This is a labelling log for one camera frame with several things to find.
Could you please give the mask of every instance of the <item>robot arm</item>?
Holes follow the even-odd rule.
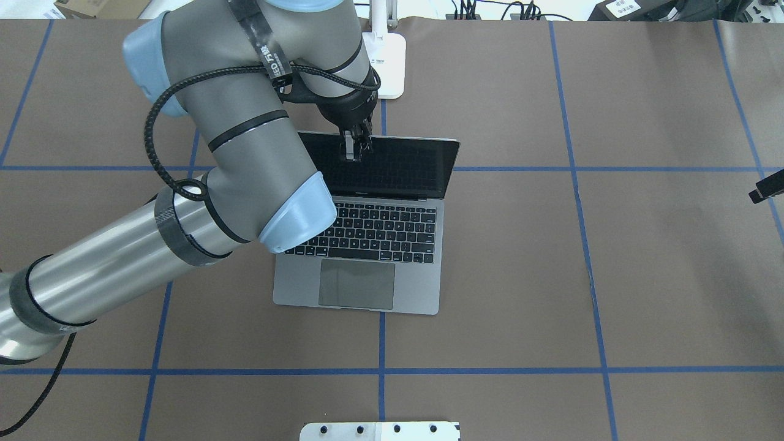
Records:
[[[375,91],[308,73],[293,75],[290,96],[273,88],[285,81],[286,58],[374,83],[353,2],[196,0],[131,34],[125,56],[153,100],[171,83],[260,58],[269,78],[209,79],[164,106],[170,115],[188,113],[209,140],[217,167],[198,178],[207,189],[203,200],[165,187],[154,201],[65,250],[0,274],[0,365],[37,359],[104,312],[215,264],[244,243],[260,240],[280,253],[326,229],[336,215],[332,198],[281,99],[316,103],[346,136],[347,159],[359,159],[368,147]]]

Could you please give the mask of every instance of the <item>laptop trackpad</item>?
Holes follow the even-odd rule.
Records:
[[[321,261],[318,304],[345,308],[392,309],[394,264]]]

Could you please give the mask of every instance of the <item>light blue joint cap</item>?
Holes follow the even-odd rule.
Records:
[[[139,29],[131,32],[122,43],[122,56],[125,66],[133,77],[133,81],[142,89],[144,96],[154,103],[172,83],[166,73],[163,61],[163,28],[162,13],[154,20],[143,24]],[[183,109],[177,97],[169,98],[162,108],[163,113],[169,116],[183,116],[188,112]]]
[[[266,0],[267,3],[294,13],[319,13],[338,6],[343,0]]]
[[[271,253],[282,253],[329,228],[337,214],[324,177],[316,172],[272,216],[259,241]]]

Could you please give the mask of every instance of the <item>open laptop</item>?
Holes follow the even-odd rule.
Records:
[[[456,140],[373,137],[360,162],[340,135],[301,132],[332,193],[335,223],[275,258],[276,304],[433,315],[444,196]]]

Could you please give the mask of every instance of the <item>white sticker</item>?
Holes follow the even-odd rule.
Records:
[[[615,2],[608,3],[606,6],[615,18],[621,18],[622,16],[627,16],[636,10],[642,9],[634,0],[616,0]]]

